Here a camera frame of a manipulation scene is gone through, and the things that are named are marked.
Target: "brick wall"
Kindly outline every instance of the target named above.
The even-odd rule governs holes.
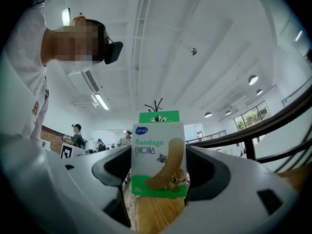
[[[60,154],[62,144],[63,144],[62,137],[64,135],[65,134],[59,133],[59,132],[54,131],[50,128],[42,126],[40,137],[43,140],[47,140],[47,141],[51,142],[51,151],[54,151],[54,152]]]

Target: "bandage box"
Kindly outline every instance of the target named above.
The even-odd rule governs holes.
[[[185,197],[186,175],[182,122],[133,126],[131,185],[134,195]]]

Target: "ceiling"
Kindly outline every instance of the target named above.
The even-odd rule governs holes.
[[[124,43],[116,62],[93,66],[111,112],[144,112],[144,104],[163,98],[165,110],[221,117],[238,99],[248,96],[248,106],[258,89],[265,94],[274,85],[276,40],[259,0],[45,0],[49,28],[62,26],[67,7],[72,18],[98,20],[113,41]],[[73,69],[61,66],[65,74]],[[252,74],[259,80],[249,86]],[[76,91],[72,98],[89,100]]]

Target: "black cap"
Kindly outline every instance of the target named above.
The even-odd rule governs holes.
[[[80,124],[76,124],[74,127],[78,127],[79,131],[81,130],[81,125]]]

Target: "brand logo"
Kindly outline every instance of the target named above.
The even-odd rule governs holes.
[[[136,128],[136,134],[137,135],[143,135],[147,132],[147,127],[137,127]]]

